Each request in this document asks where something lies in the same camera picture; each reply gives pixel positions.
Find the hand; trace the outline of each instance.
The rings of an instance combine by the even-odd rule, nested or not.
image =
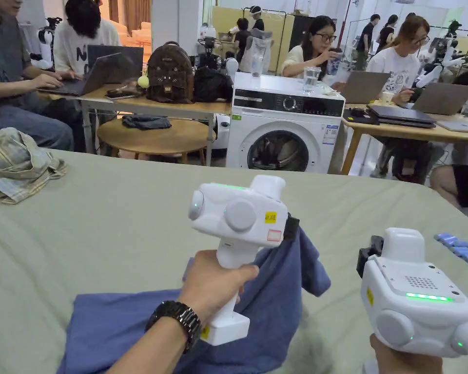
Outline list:
[[[35,79],[30,80],[29,83],[31,85],[32,90],[35,90],[37,88],[62,87],[62,83],[58,79],[55,79],[54,77],[46,74],[39,75]]]
[[[376,335],[370,337],[376,352],[379,374],[442,374],[442,359],[394,351],[386,347]]]
[[[336,58],[341,57],[341,55],[334,51],[324,51],[321,56],[314,59],[315,65],[320,66],[326,61],[333,61]]]
[[[80,75],[75,74],[73,70],[66,70],[66,71],[56,71],[54,73],[54,78],[57,80],[82,80],[83,77]]]
[[[397,95],[395,95],[392,99],[392,101],[396,104],[407,104],[410,100],[410,98],[414,95],[413,90],[403,90],[399,92]]]
[[[236,292],[242,292],[245,283],[257,275],[255,265],[224,269],[216,259],[216,251],[197,252],[178,301],[191,307],[205,326]]]

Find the wristwatch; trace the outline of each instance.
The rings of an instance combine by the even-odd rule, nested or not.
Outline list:
[[[151,318],[149,318],[145,332],[152,328],[161,317],[173,318],[184,328],[188,336],[184,353],[187,353],[199,340],[201,335],[201,321],[197,314],[194,313],[194,310],[186,304],[177,301],[164,301],[161,303],[156,308]]]

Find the bed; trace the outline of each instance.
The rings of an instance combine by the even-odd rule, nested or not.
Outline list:
[[[17,206],[0,203],[0,374],[55,373],[77,294],[179,288],[188,258],[217,240],[191,229],[192,191],[204,182],[249,185],[252,170],[56,152],[68,174]],[[332,287],[304,291],[304,316],[286,373],[359,373],[373,356],[360,300],[357,253],[387,227],[420,230],[428,261],[468,295],[468,265],[433,240],[468,241],[468,218],[432,190],[351,176],[277,173],[283,201],[320,251]],[[445,373],[468,374],[468,357]]]

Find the yellow tennis ball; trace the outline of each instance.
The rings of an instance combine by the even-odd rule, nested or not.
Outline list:
[[[138,79],[137,84],[142,88],[149,88],[149,78],[143,75]]]

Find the round wooden stool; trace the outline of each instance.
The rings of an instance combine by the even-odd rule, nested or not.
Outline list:
[[[203,149],[207,146],[208,126],[186,120],[170,120],[172,127],[160,130],[139,130],[125,127],[121,119],[105,123],[97,130],[102,142],[113,147],[113,157],[118,150],[153,155],[181,154],[182,163],[187,164],[187,154],[199,151],[201,163],[205,164]]]

